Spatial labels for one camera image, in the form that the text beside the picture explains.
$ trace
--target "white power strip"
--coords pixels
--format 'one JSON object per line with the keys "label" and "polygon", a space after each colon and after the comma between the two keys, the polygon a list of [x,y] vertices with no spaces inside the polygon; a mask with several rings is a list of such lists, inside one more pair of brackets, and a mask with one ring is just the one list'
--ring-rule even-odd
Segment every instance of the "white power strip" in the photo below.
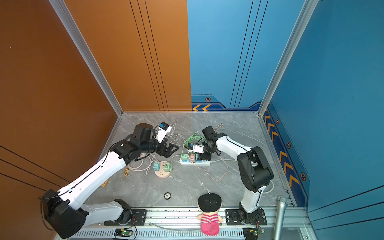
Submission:
{"label": "white power strip", "polygon": [[196,160],[195,164],[193,164],[191,162],[191,160],[181,160],[181,158],[179,159],[179,163],[181,165],[184,165],[184,166],[209,166],[210,165],[210,161],[207,161],[207,160]]}

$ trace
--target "microphone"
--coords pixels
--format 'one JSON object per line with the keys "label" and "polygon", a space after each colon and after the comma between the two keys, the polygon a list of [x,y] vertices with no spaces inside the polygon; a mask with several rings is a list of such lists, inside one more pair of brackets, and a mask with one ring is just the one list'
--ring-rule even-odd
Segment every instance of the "microphone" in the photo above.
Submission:
{"label": "microphone", "polygon": [[277,198],[277,211],[275,219],[275,229],[273,230],[272,240],[280,240],[281,230],[283,228],[284,213],[287,208],[287,199],[283,196]]}

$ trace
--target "black mounting plate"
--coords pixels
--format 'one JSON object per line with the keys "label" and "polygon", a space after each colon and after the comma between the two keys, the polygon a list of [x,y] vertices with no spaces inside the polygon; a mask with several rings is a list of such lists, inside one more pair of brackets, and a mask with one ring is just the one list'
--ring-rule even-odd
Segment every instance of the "black mounting plate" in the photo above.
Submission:
{"label": "black mounting plate", "polygon": [[[245,225],[240,221],[238,209],[226,209],[225,210],[225,219],[227,221],[227,225]],[[260,226],[267,225],[265,212],[263,209],[259,208],[257,211],[259,211],[258,215],[258,221],[257,223]]]}
{"label": "black mounting plate", "polygon": [[[135,216],[135,225],[144,226],[145,219],[147,216],[146,209],[131,209],[133,216]],[[127,224],[120,225],[118,221],[105,221],[104,226],[131,226],[133,224],[133,219],[130,219]]]}

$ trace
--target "beige round power socket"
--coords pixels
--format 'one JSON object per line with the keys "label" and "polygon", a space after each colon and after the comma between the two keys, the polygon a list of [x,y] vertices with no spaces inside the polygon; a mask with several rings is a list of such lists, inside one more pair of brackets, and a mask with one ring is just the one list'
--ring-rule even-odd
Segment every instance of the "beige round power socket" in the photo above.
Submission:
{"label": "beige round power socket", "polygon": [[170,171],[169,172],[166,172],[165,171],[165,166],[166,166],[166,163],[169,163],[167,161],[161,161],[159,162],[160,164],[160,169],[158,171],[155,171],[155,174],[158,178],[167,178],[170,176]]}

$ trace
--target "plush doll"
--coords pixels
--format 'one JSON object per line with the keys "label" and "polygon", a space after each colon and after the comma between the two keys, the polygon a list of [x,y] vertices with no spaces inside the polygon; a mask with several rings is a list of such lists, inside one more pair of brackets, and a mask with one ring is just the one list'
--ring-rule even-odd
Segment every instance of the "plush doll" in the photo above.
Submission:
{"label": "plush doll", "polygon": [[197,207],[202,211],[197,219],[201,220],[200,228],[204,234],[209,236],[218,234],[218,223],[223,222],[223,218],[217,214],[221,204],[221,197],[214,193],[204,194],[197,200]]}

